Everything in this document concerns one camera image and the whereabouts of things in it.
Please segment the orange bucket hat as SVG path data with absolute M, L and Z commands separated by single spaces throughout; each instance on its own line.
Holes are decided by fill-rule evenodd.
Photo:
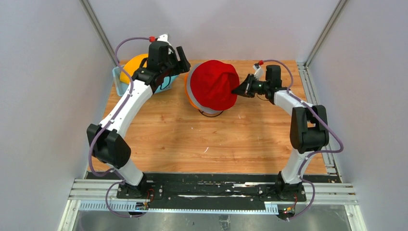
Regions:
M 187 79 L 188 79 L 188 73 L 187 74 L 185 74 L 185 76 L 184 76 L 184 92 L 185 92 L 185 95 L 186 95 L 186 97 L 187 97 L 187 100 L 188 100 L 188 102 L 190 103 L 190 105 L 192 106 L 192 107 L 194 107 L 195 109 L 197 109 L 197 110 L 199 110 L 199 108 L 192 102 L 192 100 L 191 100 L 191 98 L 190 98 L 190 96 L 189 96 L 189 94 L 188 94 L 188 89 L 187 89 Z

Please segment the teal bucket hat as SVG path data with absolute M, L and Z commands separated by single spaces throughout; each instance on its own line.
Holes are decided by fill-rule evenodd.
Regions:
M 178 77 L 176 76 L 168 76 L 164 78 L 163 83 L 155 90 L 155 94 L 161 93 L 163 91 L 169 90 L 172 88 L 172 83 L 175 81 L 175 79 Z

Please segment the red bucket hat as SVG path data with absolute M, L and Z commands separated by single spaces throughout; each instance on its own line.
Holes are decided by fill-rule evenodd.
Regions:
M 231 91 L 239 86 L 240 78 L 233 65 L 209 60 L 190 72 L 192 93 L 202 106 L 225 111 L 235 105 L 237 95 Z

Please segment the grey bucket hat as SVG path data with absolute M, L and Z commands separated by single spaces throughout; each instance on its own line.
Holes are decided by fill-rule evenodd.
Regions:
M 200 110 L 205 111 L 205 112 L 207 112 L 207 113 L 212 113 L 212 114 L 218 112 L 218 110 L 213 110 L 213 109 L 211 109 L 211 108 L 202 106 L 202 105 L 197 101 L 197 99 L 196 99 L 195 96 L 193 95 L 192 89 L 191 89 L 191 72 L 188 73 L 187 89 L 188 89 L 187 91 L 188 91 L 188 94 L 189 94 L 189 96 L 190 96 L 192 102 L 193 102 Z

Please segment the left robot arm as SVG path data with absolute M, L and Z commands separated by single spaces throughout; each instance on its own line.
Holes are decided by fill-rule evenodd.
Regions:
M 146 176 L 131 160 L 131 148 L 124 137 L 141 107 L 163 84 L 166 77 L 187 73 L 190 63 L 181 46 L 173 48 L 166 41 L 151 41 L 148 56 L 129 77 L 129 86 L 113 110 L 99 124 L 87 128 L 89 167 L 92 158 L 109 166 L 136 199 L 147 194 Z

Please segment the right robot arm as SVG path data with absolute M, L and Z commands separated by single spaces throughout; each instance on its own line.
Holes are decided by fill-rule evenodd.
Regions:
M 247 98 L 263 95 L 291 116 L 290 143 L 293 149 L 286 166 L 278 173 L 273 189 L 280 200 L 286 201 L 301 191 L 301 177 L 311 161 L 311 154 L 320 151 L 329 142 L 328 129 L 313 116 L 317 114 L 323 122 L 327 122 L 326 108 L 306 103 L 283 87 L 279 65 L 266 66 L 264 81 L 259 80 L 261 64 L 255 64 L 254 69 L 255 73 L 248 74 L 232 93 Z

